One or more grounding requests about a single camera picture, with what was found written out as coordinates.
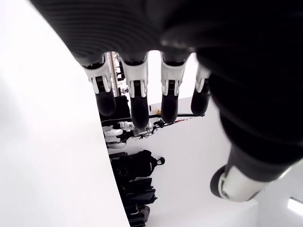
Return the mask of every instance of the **white wall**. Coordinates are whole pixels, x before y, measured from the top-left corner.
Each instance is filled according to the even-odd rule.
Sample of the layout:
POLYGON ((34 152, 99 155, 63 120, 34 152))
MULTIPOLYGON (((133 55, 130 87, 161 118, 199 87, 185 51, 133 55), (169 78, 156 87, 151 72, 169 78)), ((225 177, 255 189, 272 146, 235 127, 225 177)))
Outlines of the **white wall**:
POLYGON ((0 34, 0 226, 129 226, 83 69, 28 1, 0 34))
POLYGON ((287 208, 288 199, 303 201, 303 164, 295 166, 286 176, 270 184, 258 197, 260 227, 301 227, 303 217, 287 208))
MULTIPOLYGON (((191 98, 180 99, 179 113, 189 113, 190 102, 191 98)), ((226 164, 230 149, 212 101, 205 117, 159 129, 148 139, 129 140, 124 149, 110 149, 109 153, 143 149, 166 159, 151 176, 158 199, 150 205, 149 227, 255 226, 255 201, 233 203, 210 192, 210 180, 226 164)))

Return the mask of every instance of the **light fixture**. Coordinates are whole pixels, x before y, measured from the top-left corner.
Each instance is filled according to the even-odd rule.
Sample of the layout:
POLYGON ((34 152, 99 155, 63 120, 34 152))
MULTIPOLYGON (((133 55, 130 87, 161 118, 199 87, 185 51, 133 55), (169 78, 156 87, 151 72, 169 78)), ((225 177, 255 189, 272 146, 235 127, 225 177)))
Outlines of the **light fixture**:
POLYGON ((297 200, 294 197, 291 197, 288 200, 288 205, 287 208, 289 208, 290 210, 296 212, 297 214, 300 214, 301 216, 303 216, 303 202, 300 200, 297 200))

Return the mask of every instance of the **robotic hand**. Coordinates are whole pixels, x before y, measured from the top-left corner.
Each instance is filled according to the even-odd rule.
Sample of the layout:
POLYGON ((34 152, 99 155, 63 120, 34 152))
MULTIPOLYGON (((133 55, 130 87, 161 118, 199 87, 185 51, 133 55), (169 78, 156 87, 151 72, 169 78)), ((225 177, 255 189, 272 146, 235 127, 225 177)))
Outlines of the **robotic hand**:
POLYGON ((302 7, 277 2, 31 0, 83 66, 103 115, 115 110, 108 51, 119 53, 136 128, 148 123, 148 51, 161 51, 162 118, 176 119, 186 60, 199 68, 192 112, 211 96, 232 142, 214 195, 253 198, 303 158, 302 7))

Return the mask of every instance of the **white robot part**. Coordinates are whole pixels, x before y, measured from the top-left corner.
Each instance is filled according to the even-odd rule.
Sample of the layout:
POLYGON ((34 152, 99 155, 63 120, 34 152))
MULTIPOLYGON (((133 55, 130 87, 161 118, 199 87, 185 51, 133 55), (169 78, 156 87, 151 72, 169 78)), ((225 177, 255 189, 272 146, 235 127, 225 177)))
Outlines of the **white robot part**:
POLYGON ((119 136, 123 133, 123 130, 122 129, 111 129, 111 130, 108 130, 108 131, 104 131, 104 135, 105 136, 119 136))
POLYGON ((208 79, 210 76, 210 70, 205 68, 203 65, 199 64, 197 74, 196 74, 196 83, 195 87, 198 93, 202 91, 205 79, 208 79))
POLYGON ((161 54, 161 83, 162 83, 162 93, 167 96, 169 91, 169 81, 175 81, 174 95, 179 95, 180 85, 182 83, 184 70, 187 60, 180 66, 170 66, 164 62, 163 54, 161 54))
POLYGON ((123 59, 121 59, 121 62, 126 84, 128 85, 129 96, 134 98, 134 81, 139 80, 141 85, 141 96, 145 98, 147 96, 148 84, 148 54, 146 60, 140 65, 127 65, 123 59))
POLYGON ((109 143, 107 143, 107 146, 110 149, 120 149, 120 148, 125 148, 126 143, 125 142, 109 142, 109 143))
POLYGON ((86 72, 86 75, 89 78, 90 83, 93 85, 93 89, 95 94, 99 94, 99 89, 96 81, 96 77, 102 77, 104 89, 106 92, 110 92, 112 89, 112 81, 111 81, 111 68, 110 68, 110 62, 109 62, 109 53, 105 53, 105 61, 104 64, 97 68, 97 69, 87 69, 83 67, 84 71, 86 72))
POLYGON ((227 177, 223 173, 219 179, 218 190, 223 199, 245 202, 265 188, 270 182, 254 181, 244 175, 237 167, 229 170, 227 177))

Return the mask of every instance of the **metal rod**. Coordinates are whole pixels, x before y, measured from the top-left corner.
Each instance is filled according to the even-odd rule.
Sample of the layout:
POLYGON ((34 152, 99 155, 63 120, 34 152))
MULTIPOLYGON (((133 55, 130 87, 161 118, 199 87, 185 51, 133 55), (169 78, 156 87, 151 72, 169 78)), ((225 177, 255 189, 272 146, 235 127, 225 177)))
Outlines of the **metal rod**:
POLYGON ((118 79, 117 79, 116 66, 115 66, 115 53, 110 52, 109 55, 110 55, 110 57, 109 57, 110 66, 112 68, 115 96, 119 96, 120 94, 119 94, 118 79))

